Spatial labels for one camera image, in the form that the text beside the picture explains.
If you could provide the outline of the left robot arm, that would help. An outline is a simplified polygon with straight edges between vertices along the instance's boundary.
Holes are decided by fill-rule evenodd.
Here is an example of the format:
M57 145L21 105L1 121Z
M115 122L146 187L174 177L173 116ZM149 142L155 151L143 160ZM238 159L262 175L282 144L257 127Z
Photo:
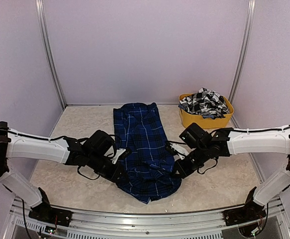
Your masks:
M33 186L22 174L9 165L11 158L28 158L52 161L68 166L91 168L94 173L111 182L117 182L124 174L120 160L130 153L128 148L117 148L115 136L97 130L89 138L76 139L67 136L57 138L29 135L0 121L0 183L20 197L42 220L55 217L45 192Z

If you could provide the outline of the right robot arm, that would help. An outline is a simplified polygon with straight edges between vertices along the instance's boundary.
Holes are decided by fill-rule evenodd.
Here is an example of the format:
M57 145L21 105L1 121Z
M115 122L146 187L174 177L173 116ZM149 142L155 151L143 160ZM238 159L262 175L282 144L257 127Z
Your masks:
M250 193L251 201L240 210L240 217L252 220L271 198L290 185L290 124L276 128L220 128L209 133L192 123L180 135L182 143L166 146L179 156L174 170L181 178L198 171L210 159L244 153L280 153L288 162Z

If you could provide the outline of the yellow plastic basket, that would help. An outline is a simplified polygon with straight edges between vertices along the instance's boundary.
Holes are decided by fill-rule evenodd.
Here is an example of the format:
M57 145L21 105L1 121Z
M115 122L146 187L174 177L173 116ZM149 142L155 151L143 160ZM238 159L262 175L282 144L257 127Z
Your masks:
M234 113L234 108L230 101L224 97L225 102L229 108L229 114L225 114L224 118L203 118L200 115L192 115L185 112L183 109L179 109L180 118L184 127L188 127L192 123L198 124L203 129L212 129L212 128L223 128L229 124L231 117Z

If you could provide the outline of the blue plaid long sleeve shirt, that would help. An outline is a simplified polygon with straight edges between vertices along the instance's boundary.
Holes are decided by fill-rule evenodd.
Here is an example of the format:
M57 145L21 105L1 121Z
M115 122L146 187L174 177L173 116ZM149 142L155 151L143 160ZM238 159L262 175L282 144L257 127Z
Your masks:
M113 126L117 145L131 150L119 161L128 178L119 180L118 188L144 204L175 193L182 179L173 175L175 160L165 149L167 136L156 103L114 109Z

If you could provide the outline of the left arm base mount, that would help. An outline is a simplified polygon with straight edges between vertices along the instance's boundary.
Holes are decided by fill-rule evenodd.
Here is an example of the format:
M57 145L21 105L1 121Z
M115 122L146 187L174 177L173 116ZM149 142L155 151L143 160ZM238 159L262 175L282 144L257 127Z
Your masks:
M69 227L73 212L52 207L44 190L38 188L42 199L38 206L30 207L29 217L55 226Z

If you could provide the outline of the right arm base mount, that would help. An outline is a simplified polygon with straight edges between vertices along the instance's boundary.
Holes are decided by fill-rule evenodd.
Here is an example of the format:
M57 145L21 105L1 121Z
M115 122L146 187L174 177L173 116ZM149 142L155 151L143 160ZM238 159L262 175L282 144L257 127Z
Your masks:
M250 222L260 217L266 217L264 206L254 202L254 194L257 187L254 187L248 194L245 204L242 207L225 210L223 212L226 226L232 226Z

